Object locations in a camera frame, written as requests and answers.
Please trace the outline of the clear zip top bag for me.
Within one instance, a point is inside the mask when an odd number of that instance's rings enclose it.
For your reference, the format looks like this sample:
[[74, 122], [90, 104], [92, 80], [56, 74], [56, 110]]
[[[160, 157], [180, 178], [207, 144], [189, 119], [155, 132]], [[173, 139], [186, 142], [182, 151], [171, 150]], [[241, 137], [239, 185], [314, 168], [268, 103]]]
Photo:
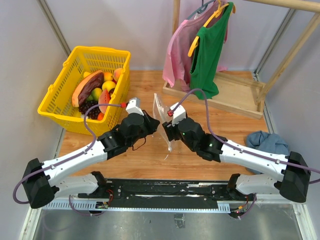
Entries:
[[168, 140], [165, 130], [162, 126], [164, 122], [172, 121], [172, 118], [168, 116], [168, 110], [169, 110], [169, 107], [163, 103], [161, 96], [158, 93], [154, 93], [153, 110], [152, 110], [153, 118], [160, 121], [157, 131], [160, 133], [161, 137], [167, 143], [168, 151], [172, 152], [174, 140], [173, 141]]

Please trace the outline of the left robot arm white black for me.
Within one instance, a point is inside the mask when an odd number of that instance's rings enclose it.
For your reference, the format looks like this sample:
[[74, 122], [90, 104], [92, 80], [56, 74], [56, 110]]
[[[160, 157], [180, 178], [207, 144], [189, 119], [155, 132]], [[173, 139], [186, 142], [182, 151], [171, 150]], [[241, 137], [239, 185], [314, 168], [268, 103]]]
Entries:
[[52, 160], [30, 160], [25, 168], [22, 186], [27, 203], [33, 209], [49, 204], [58, 196], [59, 182], [90, 165], [109, 160], [125, 153], [140, 139], [157, 131], [160, 121], [146, 111], [130, 113], [112, 130], [103, 133], [90, 145]]

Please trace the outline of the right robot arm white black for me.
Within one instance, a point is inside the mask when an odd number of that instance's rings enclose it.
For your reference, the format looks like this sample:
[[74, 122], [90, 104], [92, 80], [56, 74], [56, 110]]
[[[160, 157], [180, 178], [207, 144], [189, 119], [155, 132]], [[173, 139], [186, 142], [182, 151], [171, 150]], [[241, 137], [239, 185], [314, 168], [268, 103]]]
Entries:
[[176, 124], [165, 122], [162, 126], [170, 141], [182, 141], [204, 160], [236, 164], [260, 173], [232, 174], [226, 188], [230, 199], [238, 200], [250, 194], [280, 194], [292, 202], [306, 202], [311, 171], [300, 153], [274, 154], [245, 147], [206, 133], [189, 117]]

